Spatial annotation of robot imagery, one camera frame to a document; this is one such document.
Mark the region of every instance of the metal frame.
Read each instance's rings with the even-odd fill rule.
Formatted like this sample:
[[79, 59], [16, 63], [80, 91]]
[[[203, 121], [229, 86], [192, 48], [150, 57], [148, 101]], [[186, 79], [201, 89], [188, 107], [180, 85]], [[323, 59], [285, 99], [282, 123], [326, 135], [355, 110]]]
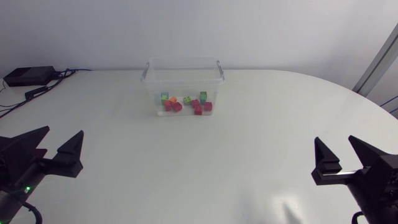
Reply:
[[359, 79], [353, 91], [367, 96], [398, 56], [398, 24], [387, 38], [379, 53]]

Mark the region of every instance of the black device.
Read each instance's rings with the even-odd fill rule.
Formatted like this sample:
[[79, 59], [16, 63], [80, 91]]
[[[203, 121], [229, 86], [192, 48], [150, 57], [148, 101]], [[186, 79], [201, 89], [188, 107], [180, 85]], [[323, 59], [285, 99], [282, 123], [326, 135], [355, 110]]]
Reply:
[[47, 85], [54, 72], [53, 66], [17, 68], [4, 81], [9, 86]]
[[369, 224], [398, 223], [398, 155], [391, 155], [354, 137], [348, 138], [363, 168], [340, 172], [339, 159], [315, 138], [316, 166], [312, 177], [317, 185], [347, 185]]
[[83, 166], [80, 162], [83, 131], [58, 148], [53, 159], [44, 158], [46, 149], [36, 149], [49, 127], [43, 127], [13, 138], [0, 137], [0, 223], [9, 223], [25, 206], [33, 211], [36, 223], [40, 213], [25, 201], [42, 179], [49, 174], [77, 177]]

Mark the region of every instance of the plastic storage box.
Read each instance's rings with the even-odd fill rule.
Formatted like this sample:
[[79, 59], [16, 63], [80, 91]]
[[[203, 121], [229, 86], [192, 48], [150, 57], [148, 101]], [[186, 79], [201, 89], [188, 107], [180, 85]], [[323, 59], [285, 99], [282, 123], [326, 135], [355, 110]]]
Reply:
[[211, 115], [224, 81], [214, 57], [151, 58], [141, 77], [158, 116]]

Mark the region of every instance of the white table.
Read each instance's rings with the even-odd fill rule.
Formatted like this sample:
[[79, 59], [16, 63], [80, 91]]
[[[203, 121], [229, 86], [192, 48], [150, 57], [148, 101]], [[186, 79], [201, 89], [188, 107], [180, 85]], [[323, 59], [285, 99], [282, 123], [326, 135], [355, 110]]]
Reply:
[[[85, 132], [77, 179], [48, 176], [28, 199], [44, 223], [350, 223], [359, 207], [349, 190], [310, 175], [314, 138], [344, 170], [361, 168], [350, 134], [398, 154], [393, 116], [318, 78], [227, 70], [212, 116], [160, 118], [140, 75], [78, 72], [0, 119], [0, 136], [49, 125], [40, 147], [50, 158]], [[9, 88], [0, 104], [30, 89]], [[12, 223], [34, 216], [22, 208]]]

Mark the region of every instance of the container handle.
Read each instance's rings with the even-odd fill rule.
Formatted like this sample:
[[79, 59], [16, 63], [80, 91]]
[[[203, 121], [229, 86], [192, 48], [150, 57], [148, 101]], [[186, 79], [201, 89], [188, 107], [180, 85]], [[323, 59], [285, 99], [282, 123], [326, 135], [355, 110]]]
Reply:
[[141, 82], [144, 81], [145, 77], [147, 76], [148, 69], [149, 69], [149, 62], [147, 62], [147, 66], [146, 66], [146, 68], [144, 69], [144, 72], [142, 73]]
[[223, 81], [225, 81], [224, 70], [223, 70], [223, 67], [221, 67], [219, 60], [217, 60], [217, 66], [218, 66], [218, 70], [220, 71], [220, 75], [223, 78]]

